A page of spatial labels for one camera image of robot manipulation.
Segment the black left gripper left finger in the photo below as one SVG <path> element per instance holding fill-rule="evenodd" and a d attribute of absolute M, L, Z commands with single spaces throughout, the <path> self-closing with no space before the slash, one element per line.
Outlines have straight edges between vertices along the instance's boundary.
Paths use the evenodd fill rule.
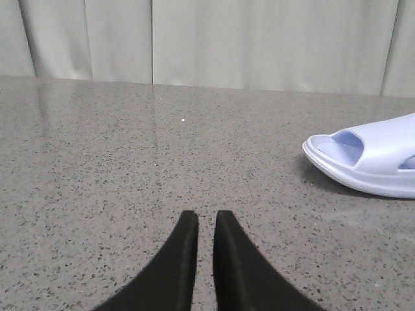
<path fill-rule="evenodd" d="M 155 257 L 96 310 L 190 310 L 197 249 L 198 216 L 184 211 Z"/>

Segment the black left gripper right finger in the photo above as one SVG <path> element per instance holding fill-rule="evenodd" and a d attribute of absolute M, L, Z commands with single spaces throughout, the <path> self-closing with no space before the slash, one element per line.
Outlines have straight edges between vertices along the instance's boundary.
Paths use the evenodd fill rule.
<path fill-rule="evenodd" d="M 231 211 L 219 211 L 213 245 L 218 310 L 319 310 L 262 256 Z"/>

